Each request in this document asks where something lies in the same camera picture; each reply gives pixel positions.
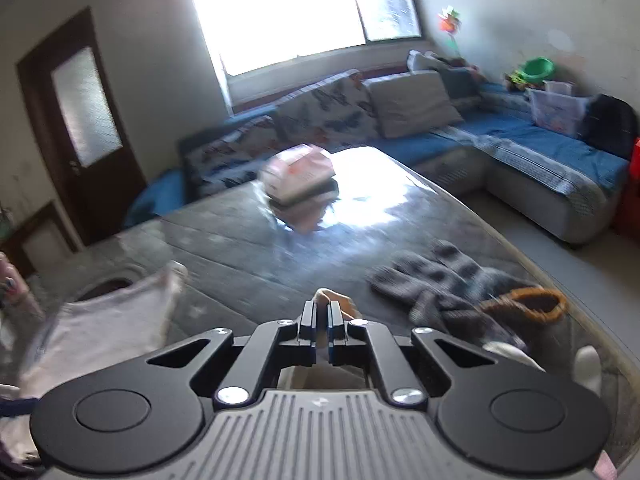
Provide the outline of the cream white sweater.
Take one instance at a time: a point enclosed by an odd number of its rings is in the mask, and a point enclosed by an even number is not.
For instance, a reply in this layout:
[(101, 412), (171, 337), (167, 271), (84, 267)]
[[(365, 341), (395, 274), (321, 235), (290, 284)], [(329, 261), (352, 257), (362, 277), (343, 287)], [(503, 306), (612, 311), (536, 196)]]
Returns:
[[(142, 356), (166, 346), (169, 318), (183, 297), (188, 270), (171, 261), (137, 283), (96, 298), (61, 304), (43, 354), (23, 368), (15, 400), (39, 400), (63, 382)], [(312, 300), (324, 313), (332, 301), (347, 321), (361, 318), (354, 302), (328, 288)], [(319, 363), (311, 368), (291, 366), (280, 373), (279, 389), (338, 389), (364, 386), (363, 372), (352, 366), (334, 367), (326, 360), (321, 341)], [(38, 457), (28, 429), (29, 415), (1, 415), (1, 456), (25, 465)]]

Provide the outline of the grey quilted star tablecloth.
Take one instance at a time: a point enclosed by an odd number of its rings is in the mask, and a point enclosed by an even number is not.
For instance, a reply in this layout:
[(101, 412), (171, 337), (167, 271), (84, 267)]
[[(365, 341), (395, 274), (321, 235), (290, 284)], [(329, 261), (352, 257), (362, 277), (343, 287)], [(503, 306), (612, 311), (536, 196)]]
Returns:
[[(14, 360), (1, 370), (1, 415), (29, 415), (38, 457), (1, 456), (6, 478), (37, 479), (593, 479), (607, 460), (639, 456), (639, 371), (596, 320), (567, 298), (553, 324), (512, 323), (543, 369), (431, 327), (375, 292), (368, 276), (398, 252), (425, 256), (446, 240), (481, 266), (556, 289), (467, 206), (374, 148), (335, 154), (328, 190), (292, 211), (260, 182), (243, 184), (120, 232), (34, 275), (40, 320), (4, 310)], [(134, 283), (171, 261), (188, 270), (166, 346), (15, 400), (17, 379), (44, 351), (61, 304), (100, 281)], [(247, 406), (215, 392), (260, 324), (317, 307), (319, 288), (385, 325), (428, 395), (391, 406), (364, 386), (267, 388)], [(593, 346), (600, 396), (576, 384), (576, 352)]]

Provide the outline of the grey black patterned garment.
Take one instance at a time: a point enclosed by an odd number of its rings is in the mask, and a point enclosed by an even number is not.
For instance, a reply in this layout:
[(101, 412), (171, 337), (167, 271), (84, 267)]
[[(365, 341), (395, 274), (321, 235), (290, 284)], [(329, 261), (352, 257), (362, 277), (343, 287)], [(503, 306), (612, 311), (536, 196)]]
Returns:
[(481, 266), (446, 240), (435, 240), (425, 256), (398, 252), (391, 264), (374, 269), (368, 281), (375, 292), (404, 304), (413, 326), (431, 327), (479, 347), (499, 341), (526, 348), (517, 333), (480, 310), (480, 304), (533, 284)]

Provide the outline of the black induction cooktop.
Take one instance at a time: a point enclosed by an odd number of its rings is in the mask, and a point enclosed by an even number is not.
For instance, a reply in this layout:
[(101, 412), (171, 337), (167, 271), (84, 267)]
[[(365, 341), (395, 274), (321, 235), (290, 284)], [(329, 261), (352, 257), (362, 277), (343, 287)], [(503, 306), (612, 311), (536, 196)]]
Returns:
[(86, 288), (80, 292), (74, 299), (76, 301), (87, 301), (96, 297), (101, 297), (116, 290), (127, 288), (134, 284), (130, 278), (124, 278), (123, 276), (116, 276), (116, 278), (109, 278), (108, 280), (100, 281), (96, 285)]

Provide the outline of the blue folded blanket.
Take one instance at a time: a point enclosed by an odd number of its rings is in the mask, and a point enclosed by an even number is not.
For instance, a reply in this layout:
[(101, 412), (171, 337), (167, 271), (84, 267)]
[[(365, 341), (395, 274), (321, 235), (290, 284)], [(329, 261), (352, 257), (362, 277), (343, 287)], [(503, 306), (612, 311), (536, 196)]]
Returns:
[(169, 169), (134, 200), (129, 207), (122, 228), (133, 228), (138, 224), (166, 216), (171, 211), (186, 206), (186, 179), (180, 169)]

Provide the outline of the butterfly print cushion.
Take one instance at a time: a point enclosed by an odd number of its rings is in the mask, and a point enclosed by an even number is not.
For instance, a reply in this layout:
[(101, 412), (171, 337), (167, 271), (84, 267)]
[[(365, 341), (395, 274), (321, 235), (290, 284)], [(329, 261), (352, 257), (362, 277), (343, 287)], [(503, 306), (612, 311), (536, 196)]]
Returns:
[(310, 84), (276, 103), (288, 140), (314, 144), (329, 152), (367, 145), (380, 125), (359, 70), (348, 70)]
[(271, 156), (288, 146), (276, 121), (259, 116), (184, 154), (194, 196), (204, 198), (253, 181)]

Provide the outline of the butterfly print cushion right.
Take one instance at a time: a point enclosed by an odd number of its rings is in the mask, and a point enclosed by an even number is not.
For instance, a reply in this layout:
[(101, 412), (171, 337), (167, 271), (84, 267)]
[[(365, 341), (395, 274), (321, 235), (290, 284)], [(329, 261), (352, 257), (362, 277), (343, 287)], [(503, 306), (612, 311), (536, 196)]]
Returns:
[(310, 84), (276, 103), (288, 140), (314, 144), (329, 152), (367, 145), (380, 125), (359, 70), (348, 70)]

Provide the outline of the blue grey corner sofa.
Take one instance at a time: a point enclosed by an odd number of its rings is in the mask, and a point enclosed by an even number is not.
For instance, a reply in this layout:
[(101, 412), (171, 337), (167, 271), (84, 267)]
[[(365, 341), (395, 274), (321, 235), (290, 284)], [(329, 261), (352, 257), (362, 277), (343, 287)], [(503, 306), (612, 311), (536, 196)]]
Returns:
[[(587, 243), (610, 224), (627, 181), (628, 160), (585, 144), (579, 130), (571, 138), (538, 127), (527, 94), (480, 84), (465, 68), (437, 73), (462, 122), (398, 139), (385, 139), (378, 122), (380, 136), (355, 148), (377, 148), (452, 194), (485, 190), (568, 244)], [(186, 151), (264, 115), (285, 136), (278, 101), (179, 142), (177, 169), (186, 179), (188, 204), (200, 198), (186, 173)], [(285, 139), (286, 148), (297, 145)]]

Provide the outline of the pink cartoon thermos bottle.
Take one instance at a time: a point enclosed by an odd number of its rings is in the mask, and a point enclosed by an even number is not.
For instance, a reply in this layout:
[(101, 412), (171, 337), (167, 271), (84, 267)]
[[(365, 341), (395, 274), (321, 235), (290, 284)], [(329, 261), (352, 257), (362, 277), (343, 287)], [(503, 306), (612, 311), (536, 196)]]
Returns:
[(13, 315), (40, 320), (41, 312), (17, 267), (4, 252), (1, 254), (1, 307)]

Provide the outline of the dark wooden glass door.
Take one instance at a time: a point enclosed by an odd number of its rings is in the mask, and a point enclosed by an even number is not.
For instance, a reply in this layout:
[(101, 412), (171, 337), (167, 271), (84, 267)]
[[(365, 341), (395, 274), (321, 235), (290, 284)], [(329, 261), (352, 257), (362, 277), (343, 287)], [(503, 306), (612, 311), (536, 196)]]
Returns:
[(116, 234), (146, 181), (107, 80), (91, 10), (51, 32), (16, 70), (40, 154), (82, 244)]

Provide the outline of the red plastic stool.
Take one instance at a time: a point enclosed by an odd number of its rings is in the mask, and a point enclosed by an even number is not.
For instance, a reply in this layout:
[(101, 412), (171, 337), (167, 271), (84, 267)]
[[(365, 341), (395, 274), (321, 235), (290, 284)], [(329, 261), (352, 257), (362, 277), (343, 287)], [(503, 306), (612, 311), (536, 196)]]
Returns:
[(640, 140), (632, 150), (628, 178), (620, 194), (614, 222), (614, 230), (638, 242), (640, 238)]

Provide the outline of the clear plastic storage bag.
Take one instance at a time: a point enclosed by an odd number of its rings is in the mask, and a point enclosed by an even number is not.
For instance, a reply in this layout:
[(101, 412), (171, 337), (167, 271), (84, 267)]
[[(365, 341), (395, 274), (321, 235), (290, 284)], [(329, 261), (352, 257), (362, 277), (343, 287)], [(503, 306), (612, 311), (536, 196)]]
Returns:
[(528, 89), (534, 123), (540, 127), (576, 138), (585, 117), (588, 98), (574, 95), (574, 84), (546, 80), (544, 88)]

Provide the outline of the green plastic bowl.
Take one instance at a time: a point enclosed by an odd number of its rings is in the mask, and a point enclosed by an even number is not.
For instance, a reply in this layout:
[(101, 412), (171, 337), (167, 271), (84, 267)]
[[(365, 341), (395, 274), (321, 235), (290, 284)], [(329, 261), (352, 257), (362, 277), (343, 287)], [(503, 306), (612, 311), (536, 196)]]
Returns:
[(532, 58), (515, 71), (526, 84), (542, 84), (555, 73), (555, 64), (548, 58)]

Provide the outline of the black bag on sofa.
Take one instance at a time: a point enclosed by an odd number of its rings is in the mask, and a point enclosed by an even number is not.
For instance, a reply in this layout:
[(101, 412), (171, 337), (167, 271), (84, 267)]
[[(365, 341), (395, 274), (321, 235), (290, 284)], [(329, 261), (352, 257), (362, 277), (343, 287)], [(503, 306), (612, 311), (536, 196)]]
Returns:
[(588, 103), (579, 128), (585, 144), (630, 162), (638, 136), (638, 116), (625, 101), (598, 94)]

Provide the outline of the window with frame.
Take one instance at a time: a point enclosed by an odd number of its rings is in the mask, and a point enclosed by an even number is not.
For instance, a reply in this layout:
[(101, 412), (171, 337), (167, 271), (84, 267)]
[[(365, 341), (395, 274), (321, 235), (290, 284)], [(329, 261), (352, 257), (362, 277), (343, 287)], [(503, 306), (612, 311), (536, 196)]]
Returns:
[(422, 35), (413, 0), (200, 0), (200, 9), (229, 76)]

